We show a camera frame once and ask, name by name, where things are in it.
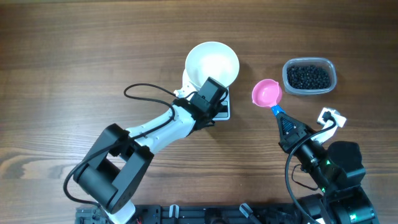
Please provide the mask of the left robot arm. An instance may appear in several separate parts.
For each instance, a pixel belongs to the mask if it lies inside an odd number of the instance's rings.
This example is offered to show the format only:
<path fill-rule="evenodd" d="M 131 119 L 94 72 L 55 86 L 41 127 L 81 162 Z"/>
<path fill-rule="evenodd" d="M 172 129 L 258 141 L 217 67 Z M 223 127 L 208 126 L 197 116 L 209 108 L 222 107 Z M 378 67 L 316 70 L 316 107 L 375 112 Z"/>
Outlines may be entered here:
<path fill-rule="evenodd" d="M 154 156 L 178 139 L 214 126 L 228 97 L 228 85 L 207 78 L 198 90 L 161 101 L 168 107 L 157 118 L 123 129 L 111 124 L 103 130 L 84 159 L 69 173 L 111 223 L 128 223 L 136 212 L 131 198 Z"/>

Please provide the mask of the white bowl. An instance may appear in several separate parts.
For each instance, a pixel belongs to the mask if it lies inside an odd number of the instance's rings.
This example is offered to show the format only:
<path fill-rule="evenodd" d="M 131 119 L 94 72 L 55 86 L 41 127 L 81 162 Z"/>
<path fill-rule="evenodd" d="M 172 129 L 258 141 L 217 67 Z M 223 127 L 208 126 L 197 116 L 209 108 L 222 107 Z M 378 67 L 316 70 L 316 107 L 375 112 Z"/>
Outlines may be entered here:
<path fill-rule="evenodd" d="M 235 51 L 221 42 L 204 42 L 195 46 L 185 60 L 189 82 L 199 89 L 211 77 L 229 87 L 238 77 L 239 59 Z"/>

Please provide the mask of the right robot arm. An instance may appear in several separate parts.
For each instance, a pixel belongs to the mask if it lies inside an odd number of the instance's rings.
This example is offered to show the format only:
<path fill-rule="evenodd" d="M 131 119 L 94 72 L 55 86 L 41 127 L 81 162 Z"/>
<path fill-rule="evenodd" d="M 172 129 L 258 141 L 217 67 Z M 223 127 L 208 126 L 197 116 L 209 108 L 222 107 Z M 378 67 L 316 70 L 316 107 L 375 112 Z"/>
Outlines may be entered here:
<path fill-rule="evenodd" d="M 324 125 L 319 131 L 280 112 L 276 115 L 279 146 L 288 155 L 285 163 L 285 183 L 302 223 L 378 223 L 376 210 L 361 186 L 366 170 L 362 164 L 359 144 L 336 141 L 327 149 L 323 143 L 338 127 L 336 114 L 325 111 L 320 115 Z M 320 194 L 297 199 L 290 181 L 290 162 L 296 157 L 302 170 L 316 183 Z"/>

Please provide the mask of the pink scoop blue handle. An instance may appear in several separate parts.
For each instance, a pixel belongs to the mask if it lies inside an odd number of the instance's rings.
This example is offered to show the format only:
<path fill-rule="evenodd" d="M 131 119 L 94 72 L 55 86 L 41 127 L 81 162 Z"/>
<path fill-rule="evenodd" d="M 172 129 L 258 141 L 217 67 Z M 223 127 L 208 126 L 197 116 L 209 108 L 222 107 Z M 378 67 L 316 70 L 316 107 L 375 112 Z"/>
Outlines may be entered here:
<path fill-rule="evenodd" d="M 277 81 L 264 79 L 255 85 L 251 96 L 255 105 L 270 108 L 274 116 L 277 116 L 279 113 L 284 113 L 284 110 L 279 106 L 282 95 L 282 89 Z"/>

